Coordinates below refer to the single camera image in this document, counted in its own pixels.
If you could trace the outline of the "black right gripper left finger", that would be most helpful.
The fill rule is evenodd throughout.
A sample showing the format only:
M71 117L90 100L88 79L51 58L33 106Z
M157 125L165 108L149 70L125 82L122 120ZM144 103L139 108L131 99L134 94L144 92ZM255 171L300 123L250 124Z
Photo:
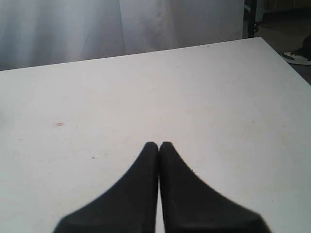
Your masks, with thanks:
M153 233L156 230L158 146L147 142L128 171L105 193L65 216L56 233Z

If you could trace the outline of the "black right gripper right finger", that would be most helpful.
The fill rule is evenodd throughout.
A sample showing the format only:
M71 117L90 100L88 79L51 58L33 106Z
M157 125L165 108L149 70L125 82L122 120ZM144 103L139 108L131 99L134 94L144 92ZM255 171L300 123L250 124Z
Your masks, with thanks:
M221 195L183 161L171 142L159 149L160 193L167 233L269 233L263 218Z

